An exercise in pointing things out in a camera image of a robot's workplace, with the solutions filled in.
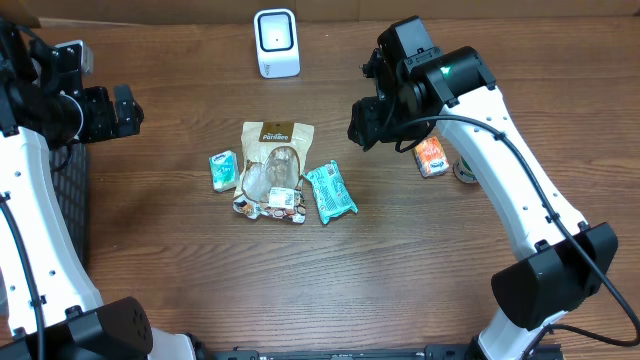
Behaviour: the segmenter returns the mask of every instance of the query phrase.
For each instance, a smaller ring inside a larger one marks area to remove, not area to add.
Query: wood grain surface
[[[299,24],[302,72],[263,80],[250,25],[48,29],[95,52],[85,86],[128,83],[146,119],[90,147],[89,274],[105,302],[136,297],[152,324],[214,350],[466,343],[497,309],[490,277],[514,263],[486,195],[451,173],[424,180],[392,145],[347,139],[358,66],[388,22]],[[609,275],[640,310],[640,19],[428,21],[446,51],[475,47],[523,137],[563,194],[620,246]],[[241,156],[244,121],[315,126],[307,169],[336,160],[360,212],[302,226],[251,221],[212,189],[208,157]],[[443,141],[450,160],[456,151]],[[609,336],[632,327],[605,290],[564,319]],[[2,342],[10,341],[2,327]],[[567,359],[632,359],[558,332]]]

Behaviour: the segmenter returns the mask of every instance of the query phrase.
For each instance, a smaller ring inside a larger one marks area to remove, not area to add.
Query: candy wrapper
[[[326,225],[331,218],[339,217],[349,210],[358,213],[358,207],[344,186],[338,163],[331,160],[331,163],[309,171],[304,177],[313,187],[313,196],[323,224]]]
[[[418,169],[423,178],[442,175],[449,170],[449,162],[438,138],[433,136],[423,140],[413,148]]]
[[[244,123],[245,166],[233,209],[251,219],[267,216],[304,223],[301,175],[313,131],[313,126],[291,122]]]

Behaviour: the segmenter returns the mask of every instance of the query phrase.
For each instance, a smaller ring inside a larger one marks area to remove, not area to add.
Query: teal wrapper
[[[326,225],[331,218],[338,217],[349,210],[358,212],[358,207],[351,200],[344,186],[338,163],[335,161],[331,160],[331,163],[309,171],[303,176],[311,183],[323,224]]]

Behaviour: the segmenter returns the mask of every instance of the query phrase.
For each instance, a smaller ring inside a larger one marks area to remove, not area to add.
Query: orange package
[[[442,175],[449,170],[449,162],[440,141],[435,136],[424,139],[413,148],[422,177]]]

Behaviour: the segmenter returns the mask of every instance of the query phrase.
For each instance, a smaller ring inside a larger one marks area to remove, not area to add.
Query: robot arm
[[[590,227],[549,180],[474,49],[443,54],[418,17],[393,24],[378,44],[362,67],[365,77],[375,78],[378,94],[353,105],[349,138],[365,151],[381,141],[396,142],[396,151],[404,152],[437,127],[465,158],[518,260],[493,276],[500,309],[468,355],[521,359],[546,326],[597,292],[617,250],[616,235],[606,223]],[[413,143],[401,150],[404,140]],[[635,317],[631,310],[628,314]]]
[[[126,85],[115,88],[115,104],[105,88],[82,87],[93,60],[82,41],[49,47],[20,30],[35,37],[29,52],[0,19],[0,267],[15,340],[0,359],[196,360],[206,353],[197,339],[152,328],[135,299],[103,305],[52,185],[50,149],[136,135],[142,108]]]
[[[514,126],[500,90],[481,87],[461,95],[458,100],[458,105],[453,108],[445,106],[440,114],[474,118],[504,132],[525,157],[554,209],[561,214],[563,223],[572,234],[580,233],[578,224],[586,224],[586,220],[542,170]],[[505,226],[517,260],[535,255],[542,239],[550,246],[565,239],[555,224],[546,220],[547,211],[542,207],[538,194],[502,142],[496,141],[492,134],[462,122],[443,120],[437,123],[436,128],[473,169]],[[540,326],[527,330],[515,325],[500,309],[489,327],[480,333],[478,346],[487,359],[520,359],[542,328],[560,320],[566,313],[559,311],[548,316]]]

